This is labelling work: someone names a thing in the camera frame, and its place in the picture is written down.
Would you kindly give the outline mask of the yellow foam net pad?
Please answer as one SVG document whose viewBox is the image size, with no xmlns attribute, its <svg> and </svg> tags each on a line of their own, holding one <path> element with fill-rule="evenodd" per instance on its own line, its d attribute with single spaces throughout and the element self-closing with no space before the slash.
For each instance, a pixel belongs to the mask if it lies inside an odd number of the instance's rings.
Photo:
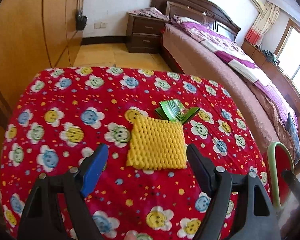
<svg viewBox="0 0 300 240">
<path fill-rule="evenodd" d="M 179 122 L 138 116 L 129 145 L 127 166 L 139 170 L 187 168 L 184 130 Z"/>
</svg>

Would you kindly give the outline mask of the dark wooden bed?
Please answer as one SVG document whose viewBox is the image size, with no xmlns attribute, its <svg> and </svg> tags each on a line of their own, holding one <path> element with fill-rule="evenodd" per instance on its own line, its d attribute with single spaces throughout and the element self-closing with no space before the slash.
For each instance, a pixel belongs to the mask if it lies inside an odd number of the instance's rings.
<svg viewBox="0 0 300 240">
<path fill-rule="evenodd" d="M 236 43 L 239 27 L 208 0 L 152 0 L 167 24 L 162 45 L 186 74 L 223 85 L 241 108 L 264 151 L 279 141 L 300 160 L 298 119 L 266 73 Z"/>
</svg>

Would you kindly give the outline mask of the green paper wrapper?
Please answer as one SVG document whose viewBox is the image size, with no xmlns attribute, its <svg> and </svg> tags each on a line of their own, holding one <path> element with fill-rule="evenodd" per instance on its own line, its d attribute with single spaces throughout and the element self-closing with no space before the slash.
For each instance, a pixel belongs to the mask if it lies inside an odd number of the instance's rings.
<svg viewBox="0 0 300 240">
<path fill-rule="evenodd" d="M 162 101 L 159 103 L 159 107 L 155 109 L 157 115 L 162 119 L 181 124 L 191 121 L 199 111 L 199 107 L 187 108 L 178 99 Z"/>
</svg>

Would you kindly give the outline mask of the pink cloth on nightstand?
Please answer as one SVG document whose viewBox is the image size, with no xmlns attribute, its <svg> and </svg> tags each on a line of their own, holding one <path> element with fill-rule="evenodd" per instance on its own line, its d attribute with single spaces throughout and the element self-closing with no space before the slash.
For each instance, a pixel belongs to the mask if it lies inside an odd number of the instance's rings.
<svg viewBox="0 0 300 240">
<path fill-rule="evenodd" d="M 128 13 L 137 16 L 156 18 L 165 22 L 169 21 L 169 17 L 167 15 L 164 15 L 162 12 L 160 12 L 156 7 L 133 10 L 133 11 L 129 11 Z"/>
</svg>

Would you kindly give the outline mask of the red and cream curtain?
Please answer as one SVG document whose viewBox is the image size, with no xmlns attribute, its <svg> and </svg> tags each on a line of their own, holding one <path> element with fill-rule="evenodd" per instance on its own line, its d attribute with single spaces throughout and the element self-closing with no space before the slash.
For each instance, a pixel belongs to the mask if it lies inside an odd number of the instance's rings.
<svg viewBox="0 0 300 240">
<path fill-rule="evenodd" d="M 277 5 L 266 1 L 264 12 L 259 13 L 255 22 L 247 32 L 245 40 L 253 46 L 259 46 L 264 35 L 272 28 L 273 24 L 276 22 L 280 11 L 281 9 Z"/>
</svg>

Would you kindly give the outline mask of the long wooden low cabinet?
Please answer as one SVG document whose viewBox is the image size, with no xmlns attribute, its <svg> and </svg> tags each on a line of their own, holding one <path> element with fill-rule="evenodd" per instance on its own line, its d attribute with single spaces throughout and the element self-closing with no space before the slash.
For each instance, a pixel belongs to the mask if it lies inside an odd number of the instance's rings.
<svg viewBox="0 0 300 240">
<path fill-rule="evenodd" d="M 300 95 L 292 82 L 281 72 L 281 70 L 279 70 L 279 68 L 269 62 L 260 50 L 250 44 L 247 40 L 243 42 L 241 48 L 271 79 L 272 83 L 277 87 L 296 113 L 300 139 Z"/>
</svg>

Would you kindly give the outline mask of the dark wooden nightstand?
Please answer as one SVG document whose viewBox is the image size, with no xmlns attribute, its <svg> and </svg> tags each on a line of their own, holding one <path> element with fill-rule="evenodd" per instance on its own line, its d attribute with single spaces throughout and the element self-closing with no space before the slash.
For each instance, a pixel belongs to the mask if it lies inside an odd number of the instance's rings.
<svg viewBox="0 0 300 240">
<path fill-rule="evenodd" d="M 157 18 L 128 14 L 127 50 L 130 53 L 159 53 L 165 24 L 165 21 Z"/>
</svg>

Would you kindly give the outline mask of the red bin with green rim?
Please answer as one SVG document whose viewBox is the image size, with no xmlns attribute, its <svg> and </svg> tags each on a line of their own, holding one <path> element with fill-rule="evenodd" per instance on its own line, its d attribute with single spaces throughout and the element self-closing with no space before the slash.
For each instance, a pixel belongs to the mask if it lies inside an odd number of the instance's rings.
<svg viewBox="0 0 300 240">
<path fill-rule="evenodd" d="M 276 212 L 280 212 L 285 207 L 290 195 L 289 186 L 285 182 L 282 172 L 292 171 L 294 173 L 293 159 L 286 146 L 281 142 L 269 145 L 263 157 L 270 185 L 271 202 Z"/>
</svg>

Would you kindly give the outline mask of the black bag on wardrobe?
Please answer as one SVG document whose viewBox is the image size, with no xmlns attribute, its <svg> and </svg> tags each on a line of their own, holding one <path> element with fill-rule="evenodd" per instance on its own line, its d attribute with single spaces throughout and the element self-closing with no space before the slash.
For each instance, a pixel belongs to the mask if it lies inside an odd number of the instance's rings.
<svg viewBox="0 0 300 240">
<path fill-rule="evenodd" d="M 80 8 L 76 12 L 76 30 L 83 31 L 87 25 L 87 16 L 83 15 L 83 9 Z"/>
</svg>

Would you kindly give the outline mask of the blue plaid pillow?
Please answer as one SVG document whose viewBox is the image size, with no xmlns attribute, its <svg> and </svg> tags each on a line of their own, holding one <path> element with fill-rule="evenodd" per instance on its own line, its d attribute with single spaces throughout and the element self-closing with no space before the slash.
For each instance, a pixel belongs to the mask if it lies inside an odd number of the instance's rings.
<svg viewBox="0 0 300 240">
<path fill-rule="evenodd" d="M 290 113 L 288 114 L 288 118 L 285 124 L 285 128 L 288 131 L 289 135 L 292 138 L 292 142 L 293 142 L 293 150 L 294 150 L 294 164 L 296 165 L 299 161 L 300 161 L 300 139 L 298 136 L 298 131 L 297 131 L 297 127 L 294 124 L 294 121 L 290 115 Z"/>
</svg>

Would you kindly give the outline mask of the window with wooden frame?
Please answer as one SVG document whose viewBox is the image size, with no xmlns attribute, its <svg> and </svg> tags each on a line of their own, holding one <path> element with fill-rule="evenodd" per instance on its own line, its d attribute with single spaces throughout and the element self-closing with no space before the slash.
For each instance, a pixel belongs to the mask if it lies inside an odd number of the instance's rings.
<svg viewBox="0 0 300 240">
<path fill-rule="evenodd" d="M 279 68 L 300 95 L 300 26 L 289 20 L 275 50 Z"/>
</svg>

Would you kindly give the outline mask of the teal clothes on cabinet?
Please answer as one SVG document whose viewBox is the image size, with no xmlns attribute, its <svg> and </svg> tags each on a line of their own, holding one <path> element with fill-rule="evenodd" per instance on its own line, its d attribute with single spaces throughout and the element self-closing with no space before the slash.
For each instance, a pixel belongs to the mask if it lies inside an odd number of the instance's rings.
<svg viewBox="0 0 300 240">
<path fill-rule="evenodd" d="M 269 50 L 264 50 L 264 49 L 262 50 L 262 53 L 266 57 L 267 61 L 269 61 L 270 63 L 272 63 L 275 66 L 278 66 L 280 61 L 278 60 L 278 58 L 275 54 L 273 54 Z"/>
</svg>

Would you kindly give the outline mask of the purple white floral duvet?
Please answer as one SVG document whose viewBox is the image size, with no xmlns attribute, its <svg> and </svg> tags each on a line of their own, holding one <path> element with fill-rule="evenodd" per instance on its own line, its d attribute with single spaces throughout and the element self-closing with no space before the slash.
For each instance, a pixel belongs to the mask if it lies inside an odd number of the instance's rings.
<svg viewBox="0 0 300 240">
<path fill-rule="evenodd" d="M 272 83 L 271 79 L 235 41 L 188 17 L 173 16 L 171 22 L 196 40 L 201 46 L 214 53 L 272 100 L 279 110 L 280 118 L 284 124 L 290 113 L 294 124 L 298 127 L 298 119 L 294 110 Z"/>
</svg>

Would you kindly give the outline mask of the pink frilled bedspread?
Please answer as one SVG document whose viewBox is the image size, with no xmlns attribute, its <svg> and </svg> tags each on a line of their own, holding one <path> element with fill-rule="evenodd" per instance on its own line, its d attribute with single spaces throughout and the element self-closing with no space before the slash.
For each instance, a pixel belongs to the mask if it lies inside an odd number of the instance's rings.
<svg viewBox="0 0 300 240">
<path fill-rule="evenodd" d="M 272 122 L 279 141 L 283 143 L 289 150 L 292 156 L 293 163 L 296 165 L 300 160 L 300 154 L 296 152 L 295 139 L 286 129 L 284 123 L 280 119 L 279 110 L 275 106 L 272 100 L 270 100 L 262 91 L 260 91 L 255 85 L 248 84 L 249 89 L 256 96 L 263 110 L 268 115 L 269 120 Z"/>
</svg>

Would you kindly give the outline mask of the orange wooden wardrobe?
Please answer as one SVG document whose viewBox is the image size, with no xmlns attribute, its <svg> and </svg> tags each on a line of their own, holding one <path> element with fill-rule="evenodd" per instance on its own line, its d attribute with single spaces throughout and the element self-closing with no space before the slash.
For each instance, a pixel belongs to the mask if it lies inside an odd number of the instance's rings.
<svg viewBox="0 0 300 240">
<path fill-rule="evenodd" d="M 9 116 L 32 78 L 74 64 L 83 0 L 0 0 L 0 113 Z"/>
</svg>

